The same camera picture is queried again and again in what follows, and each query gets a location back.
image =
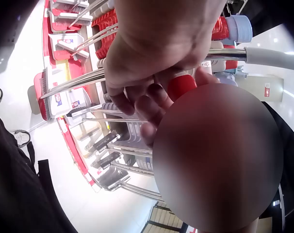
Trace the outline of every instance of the red brush handle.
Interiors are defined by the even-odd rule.
[[[194,78],[191,75],[182,75],[172,79],[167,87],[167,94],[173,102],[186,92],[197,87]]]

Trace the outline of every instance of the blurred circle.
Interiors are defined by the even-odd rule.
[[[252,94],[227,84],[197,87],[166,112],[153,167],[172,212],[206,232],[231,232],[271,203],[283,171],[276,123]]]

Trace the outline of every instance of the black strap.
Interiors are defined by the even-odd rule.
[[[34,150],[34,146],[33,146],[33,143],[32,142],[29,142],[27,144],[27,150],[28,150],[28,153],[30,155],[30,160],[31,160],[31,166],[30,168],[32,169],[32,171],[34,173],[36,173],[35,171],[35,150]]]

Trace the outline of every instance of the white floor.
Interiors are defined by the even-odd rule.
[[[47,123],[37,110],[36,114],[32,113],[35,100],[33,80],[44,68],[43,10],[44,0],[40,0],[24,25],[13,51],[11,47],[0,49],[1,64],[6,62],[2,58],[8,58],[6,68],[0,66],[0,88],[4,92],[0,118],[9,131],[23,129],[31,133],[36,160],[49,159],[58,200],[79,233],[138,233],[156,202],[122,189],[112,193],[104,190],[95,193],[74,164],[58,123]],[[131,174],[129,183],[157,191],[155,180],[150,177]]]

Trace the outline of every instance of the hand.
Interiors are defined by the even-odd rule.
[[[215,76],[202,71],[200,68],[196,70],[195,80],[198,87],[209,83],[220,83]],[[152,147],[160,121],[173,101],[165,90],[155,83],[147,88],[146,94],[138,98],[135,102],[135,108],[140,116],[149,121],[141,126],[140,135],[144,142]]]
[[[135,101],[155,74],[162,83],[167,76],[199,66],[225,2],[115,1],[119,29],[107,54],[105,77],[107,92],[122,112],[134,113]]]

